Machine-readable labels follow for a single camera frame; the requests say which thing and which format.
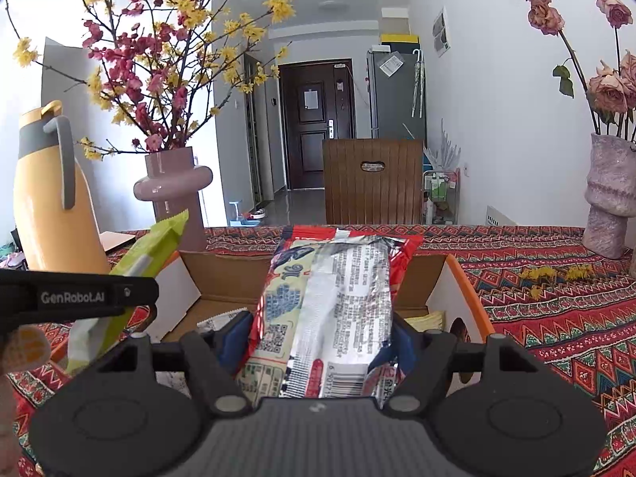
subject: wooden chair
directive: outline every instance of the wooden chair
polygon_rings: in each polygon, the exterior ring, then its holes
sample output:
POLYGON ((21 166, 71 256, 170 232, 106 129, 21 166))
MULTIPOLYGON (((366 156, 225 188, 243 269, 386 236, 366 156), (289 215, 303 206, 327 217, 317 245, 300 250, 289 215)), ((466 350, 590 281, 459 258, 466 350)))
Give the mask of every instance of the wooden chair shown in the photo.
POLYGON ((420 224, 422 140, 325 140, 328 224, 420 224))

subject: wall vent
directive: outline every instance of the wall vent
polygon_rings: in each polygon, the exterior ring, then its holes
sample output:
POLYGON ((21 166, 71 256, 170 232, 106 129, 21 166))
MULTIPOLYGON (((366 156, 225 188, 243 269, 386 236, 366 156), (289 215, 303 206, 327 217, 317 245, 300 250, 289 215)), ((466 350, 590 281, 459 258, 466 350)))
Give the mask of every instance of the wall vent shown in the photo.
POLYGON ((517 226, 518 224, 508 219, 501 211, 492 206, 486 208, 486 226, 517 226))

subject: red patterned tablecloth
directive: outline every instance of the red patterned tablecloth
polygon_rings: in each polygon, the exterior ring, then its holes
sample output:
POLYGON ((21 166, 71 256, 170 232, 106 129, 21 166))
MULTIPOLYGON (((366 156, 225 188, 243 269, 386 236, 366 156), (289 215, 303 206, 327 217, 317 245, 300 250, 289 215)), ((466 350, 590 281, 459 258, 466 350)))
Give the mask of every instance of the red patterned tablecloth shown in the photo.
MULTIPOLYGON (((636 476, 636 280, 631 251, 619 260, 581 245, 577 227, 346 226, 382 234, 423 235, 418 254, 452 253, 478 293, 495 330, 513 336, 602 411, 609 435, 595 476, 636 476), (584 265, 583 280, 568 280, 584 265), (549 266, 556 277, 533 281, 524 271, 549 266)), ((274 252, 282 227, 208 230, 208 250, 254 256, 274 252)), ((120 258, 125 250, 115 253, 120 258)), ((63 330, 52 334, 63 339, 63 330)), ((50 365, 13 376, 20 406, 15 430, 21 475, 33 475, 28 423, 34 408, 66 380, 50 365)))

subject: pink vase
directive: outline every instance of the pink vase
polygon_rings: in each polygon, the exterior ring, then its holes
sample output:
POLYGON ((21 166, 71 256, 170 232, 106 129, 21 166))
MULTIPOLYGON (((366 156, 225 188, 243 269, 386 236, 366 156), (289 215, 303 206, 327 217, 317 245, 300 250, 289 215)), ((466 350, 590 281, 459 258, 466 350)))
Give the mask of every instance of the pink vase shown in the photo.
POLYGON ((585 200, 590 203, 583 245, 601 256, 622 255, 627 219, 636 217, 636 145, 617 136, 592 135, 585 200))
POLYGON ((195 166, 192 147, 148 154, 145 168, 148 176, 133 186, 135 197, 140 201, 152 201, 157 221, 188 210, 190 218, 179 249, 205 251, 206 234, 198 191, 212 182, 212 170, 195 166))

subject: refrigerator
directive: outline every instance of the refrigerator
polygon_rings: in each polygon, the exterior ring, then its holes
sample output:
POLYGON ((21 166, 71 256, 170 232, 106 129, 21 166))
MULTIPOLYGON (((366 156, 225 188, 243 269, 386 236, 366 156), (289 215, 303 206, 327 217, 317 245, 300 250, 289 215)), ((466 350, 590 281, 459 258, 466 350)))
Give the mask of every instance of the refrigerator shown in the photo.
POLYGON ((422 117, 420 118, 419 84, 417 107, 415 115, 411 117, 417 55, 400 54, 404 64, 390 77, 379 66, 387 56, 390 56, 388 52, 370 51, 366 57, 369 72, 371 138, 415 138, 424 140, 426 144, 426 85, 424 85, 422 117))

